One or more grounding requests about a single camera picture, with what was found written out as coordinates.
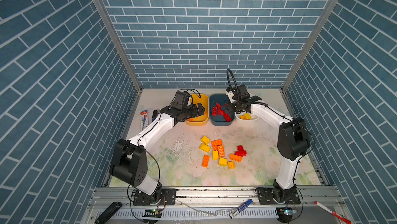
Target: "blue marker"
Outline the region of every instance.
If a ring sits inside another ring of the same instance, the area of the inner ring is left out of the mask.
[[[231,219],[236,217],[239,213],[241,213],[244,209],[246,209],[252,203],[252,199],[248,199],[245,203],[241,204],[236,210],[233,210],[229,216]]]

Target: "white container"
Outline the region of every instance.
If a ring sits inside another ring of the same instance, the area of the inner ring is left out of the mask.
[[[256,116],[255,114],[252,114],[252,113],[249,113],[249,115],[251,116],[251,119],[240,119],[240,116],[243,116],[243,115],[245,115],[246,114],[246,112],[242,112],[242,113],[234,113],[234,115],[235,115],[235,120],[237,121],[237,122],[242,122],[242,123],[249,123],[249,122],[256,122],[258,119],[259,119],[259,117],[258,116]]]

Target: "black mounting plate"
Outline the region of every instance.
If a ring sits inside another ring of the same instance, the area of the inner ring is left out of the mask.
[[[150,206],[151,202],[145,201],[144,194],[143,192],[139,193],[139,191],[136,191],[133,201],[134,206]],[[176,189],[161,189],[160,208],[164,206],[164,197],[166,199],[166,205],[175,205]]]
[[[280,204],[276,202],[273,197],[273,187],[257,187],[255,189],[256,193],[258,194],[259,204],[260,205],[269,205],[269,204]],[[289,197],[289,203],[298,205],[300,204],[300,198],[298,192],[295,190],[295,194],[292,194]]]

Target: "blue brick wall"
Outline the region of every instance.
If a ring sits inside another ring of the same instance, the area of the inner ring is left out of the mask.
[[[339,0],[287,90],[356,223],[396,223],[397,0]]]
[[[280,87],[327,0],[103,0],[143,87]]]
[[[0,0],[0,223],[80,221],[135,96],[91,0]]]

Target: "orange block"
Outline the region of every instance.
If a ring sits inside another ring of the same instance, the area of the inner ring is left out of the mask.
[[[219,157],[225,157],[225,148],[223,145],[218,146]]]
[[[230,159],[233,160],[233,161],[241,162],[242,157],[234,155],[234,154],[231,154],[230,155]]]
[[[221,139],[217,139],[215,141],[211,141],[211,144],[212,144],[213,147],[219,146],[219,145],[222,144],[222,140]]]
[[[210,156],[208,156],[208,155],[204,155],[204,158],[203,158],[203,160],[202,160],[202,164],[201,164],[201,166],[202,167],[206,167],[207,168],[207,166],[208,166],[208,162],[210,161]]]

